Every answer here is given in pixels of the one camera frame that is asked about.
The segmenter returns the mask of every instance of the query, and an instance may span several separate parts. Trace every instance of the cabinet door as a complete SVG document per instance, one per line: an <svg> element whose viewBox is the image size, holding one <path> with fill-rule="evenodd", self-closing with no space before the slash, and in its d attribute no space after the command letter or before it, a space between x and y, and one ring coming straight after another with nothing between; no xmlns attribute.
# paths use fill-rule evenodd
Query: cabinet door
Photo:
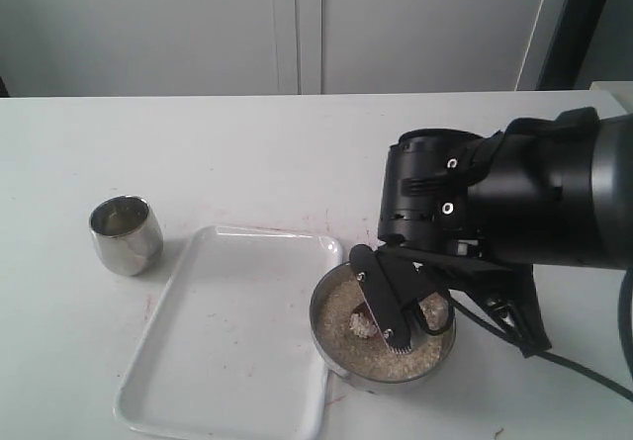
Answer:
<svg viewBox="0 0 633 440"><path fill-rule="evenodd" d="M322 0L322 91L533 89L564 1Z"/></svg>
<svg viewBox="0 0 633 440"><path fill-rule="evenodd" d="M14 95L296 94L295 0L0 0Z"/></svg>

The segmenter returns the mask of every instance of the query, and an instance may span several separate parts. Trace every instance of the white plastic tray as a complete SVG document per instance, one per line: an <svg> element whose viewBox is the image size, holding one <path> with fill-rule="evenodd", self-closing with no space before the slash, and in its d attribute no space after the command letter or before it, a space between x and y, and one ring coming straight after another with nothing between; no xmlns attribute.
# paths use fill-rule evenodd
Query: white plastic tray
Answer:
<svg viewBox="0 0 633 440"><path fill-rule="evenodd" d="M327 370L310 334L326 236L210 226L189 242L126 372L115 415L179 439L312 439Z"/></svg>

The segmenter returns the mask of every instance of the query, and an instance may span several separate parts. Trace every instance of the metal cup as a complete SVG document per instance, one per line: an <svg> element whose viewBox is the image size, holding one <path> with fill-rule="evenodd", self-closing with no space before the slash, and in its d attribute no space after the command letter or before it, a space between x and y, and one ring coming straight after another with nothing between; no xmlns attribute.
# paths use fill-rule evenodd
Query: metal cup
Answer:
<svg viewBox="0 0 633 440"><path fill-rule="evenodd" d="M97 255L119 275L137 275L151 267L162 252L162 233L149 204L137 196L119 196L90 215Z"/></svg>

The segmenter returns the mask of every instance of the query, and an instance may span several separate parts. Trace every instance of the table surface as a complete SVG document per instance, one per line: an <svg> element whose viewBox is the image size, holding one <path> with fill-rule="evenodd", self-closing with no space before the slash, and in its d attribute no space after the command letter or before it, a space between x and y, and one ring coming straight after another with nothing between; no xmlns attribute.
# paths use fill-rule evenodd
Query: table surface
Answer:
<svg viewBox="0 0 633 440"><path fill-rule="evenodd" d="M582 106L623 113L601 91L0 100L0 438L140 438L114 418L115 392L197 228L376 244L385 158L401 133L490 134ZM92 208L120 194L146 197L166 239L160 265L135 279L107 272L88 234ZM615 322L621 275L536 269L554 351L630 385ZM443 369L414 393L371 396L330 379L322 437L630 436L627 401L458 323Z"/></svg>

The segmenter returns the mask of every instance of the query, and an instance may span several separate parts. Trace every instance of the metal bowl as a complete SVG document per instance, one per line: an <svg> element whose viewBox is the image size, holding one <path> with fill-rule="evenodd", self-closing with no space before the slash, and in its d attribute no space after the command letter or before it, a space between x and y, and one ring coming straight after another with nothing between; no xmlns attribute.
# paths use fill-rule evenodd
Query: metal bowl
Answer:
<svg viewBox="0 0 633 440"><path fill-rule="evenodd" d="M445 336L442 340L442 348L440 351L439 361L430 369L422 372L414 378L409 378L402 381L384 381L379 379L372 379L362 376L356 372L351 371L348 367L343 366L334 356L328 352L328 347L321 342L318 336L318 321L319 315L323 304L327 300L327 297L334 288L338 287L344 281L353 277L353 272L349 266L349 263L334 267L327 272L323 278L318 282L313 291L312 299L310 301L310 325L312 329L313 341L315 343L318 353L321 355L329 369L341 378L347 384L354 388L365 391L371 394L395 394L401 393L413 389L424 381L426 381L433 373L437 372L439 367L443 364L446 356L450 353L453 343L455 341L455 321L449 330L449 335Z"/></svg>

